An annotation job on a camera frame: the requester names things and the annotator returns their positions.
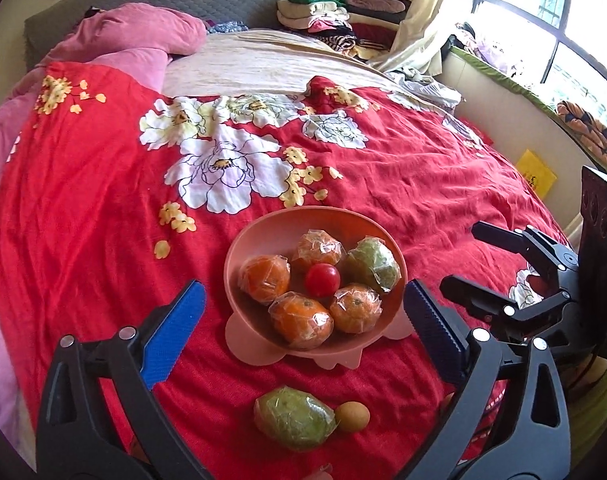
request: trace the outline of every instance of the plastic-wrapped green fruit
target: plastic-wrapped green fruit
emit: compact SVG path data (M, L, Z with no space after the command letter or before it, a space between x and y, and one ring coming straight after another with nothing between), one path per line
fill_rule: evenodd
M267 436L293 451L320 446L337 427L331 408L311 394L288 386L254 402L254 423Z
M380 238L366 236L347 253L346 269L352 280L379 294L387 294L401 279L399 264Z

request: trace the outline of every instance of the yellow paper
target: yellow paper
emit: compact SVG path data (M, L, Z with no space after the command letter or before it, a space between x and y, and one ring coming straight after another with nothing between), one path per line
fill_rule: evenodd
M516 168L541 200L545 198L552 184L557 180L557 175L552 173L551 169L530 150L525 150L517 162Z

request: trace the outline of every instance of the silver bolt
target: silver bolt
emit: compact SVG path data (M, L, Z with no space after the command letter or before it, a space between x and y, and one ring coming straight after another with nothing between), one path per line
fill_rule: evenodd
M124 341L128 341L128 339L132 339L137 333L137 330L133 326L124 326L119 331L119 339L123 339Z
M533 345L535 345L535 348L539 350L545 350L546 348L548 348L548 343L546 343L540 337L535 337L533 339Z
M484 343L490 340L490 332L488 332L485 328L475 328L472 331L472 337L474 337L477 341Z
M61 341L59 341L59 344L61 345L62 348L67 348L69 346L72 346L72 344L74 343L74 336L73 335L65 335L61 338Z

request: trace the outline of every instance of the small round yellow fruit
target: small round yellow fruit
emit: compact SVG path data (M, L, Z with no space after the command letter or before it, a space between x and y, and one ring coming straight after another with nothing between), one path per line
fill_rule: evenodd
M363 430L370 422L370 411L361 402L344 402L335 410L339 429L346 433Z

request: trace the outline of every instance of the blue gripper pad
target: blue gripper pad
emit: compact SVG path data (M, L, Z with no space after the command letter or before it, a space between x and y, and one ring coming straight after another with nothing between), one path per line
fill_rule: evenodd
M452 316L446 312L448 309L439 307L419 280L406 285L403 308L442 380L454 386L462 384L467 369L468 343L462 337L460 327L456 326L458 323L449 319ZM453 311L453 314L459 317L458 312Z
M145 345L141 377L149 390L168 379L204 310L205 287L199 282L192 282L174 300L172 310Z

